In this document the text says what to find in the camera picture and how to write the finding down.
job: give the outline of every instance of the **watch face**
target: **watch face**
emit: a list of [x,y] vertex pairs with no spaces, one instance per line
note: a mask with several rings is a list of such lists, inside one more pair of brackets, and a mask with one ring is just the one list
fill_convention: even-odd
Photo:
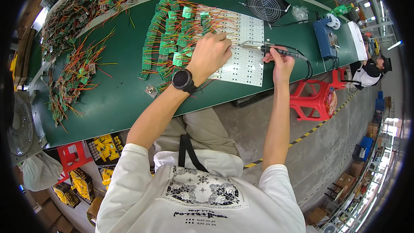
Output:
[[185,70],[179,70],[173,76],[173,83],[176,87],[182,87],[188,82],[188,73]]

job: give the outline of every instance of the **red plastic stool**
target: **red plastic stool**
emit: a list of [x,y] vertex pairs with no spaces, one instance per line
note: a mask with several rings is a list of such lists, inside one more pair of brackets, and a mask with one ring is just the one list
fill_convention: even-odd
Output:
[[[76,146],[77,154],[75,152],[74,153],[69,152],[69,147],[73,145]],[[63,167],[63,172],[61,173],[61,176],[63,176],[63,179],[60,179],[58,184],[64,182],[65,180],[69,178],[70,171],[76,168],[79,168],[86,163],[93,161],[92,157],[89,157],[89,158],[85,157],[85,151],[83,149],[82,141],[70,143],[62,147],[59,147],[58,153],[59,153],[60,162]]]
[[344,68],[334,69],[332,71],[332,84],[331,86],[337,89],[346,89],[346,82],[342,82],[341,80],[345,80],[345,70]]
[[[309,121],[324,121],[328,120],[332,117],[329,115],[329,112],[326,108],[326,100],[328,97],[329,89],[331,88],[331,84],[326,83],[324,81],[319,80],[308,80],[309,83],[318,83],[320,85],[320,89],[316,92],[315,87],[313,84],[309,84],[313,89],[313,93],[310,96],[301,96],[305,85],[308,83],[306,82],[299,82],[299,86],[295,93],[290,96],[290,107],[295,109],[299,115],[298,121],[301,120],[309,120]],[[302,111],[301,107],[310,107],[312,111],[308,116]],[[315,111],[318,111],[320,117],[313,116]]]

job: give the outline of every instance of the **wristwatch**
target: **wristwatch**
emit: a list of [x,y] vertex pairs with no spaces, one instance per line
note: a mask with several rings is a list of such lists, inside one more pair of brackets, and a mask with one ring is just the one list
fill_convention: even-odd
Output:
[[197,90],[197,87],[194,85],[193,75],[187,69],[177,71],[173,76],[172,83],[176,89],[190,94]]

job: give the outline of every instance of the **white t-shirt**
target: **white t-shirt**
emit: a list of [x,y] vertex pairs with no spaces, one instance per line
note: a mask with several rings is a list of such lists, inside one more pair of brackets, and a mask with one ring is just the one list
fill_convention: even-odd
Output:
[[237,156],[195,150],[210,172],[196,170],[187,154],[161,151],[149,172],[148,151],[126,144],[99,209],[96,231],[114,232],[305,232],[305,220],[284,165],[271,165],[258,188],[240,178]]

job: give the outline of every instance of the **seated worker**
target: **seated worker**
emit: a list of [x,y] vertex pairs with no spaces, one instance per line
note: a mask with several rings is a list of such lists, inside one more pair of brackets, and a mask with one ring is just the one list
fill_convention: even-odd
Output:
[[368,60],[354,62],[350,64],[352,81],[348,82],[347,87],[355,87],[362,90],[364,87],[376,85],[390,69],[388,59],[383,55],[371,55],[368,52],[368,45],[365,44]]
[[[208,33],[187,70],[139,116],[102,201],[95,232],[305,232],[284,165],[289,147],[292,57],[274,49],[274,100],[258,187],[240,178],[243,161],[212,108],[172,119],[180,104],[231,57],[225,33]],[[155,175],[149,172],[148,149]]]

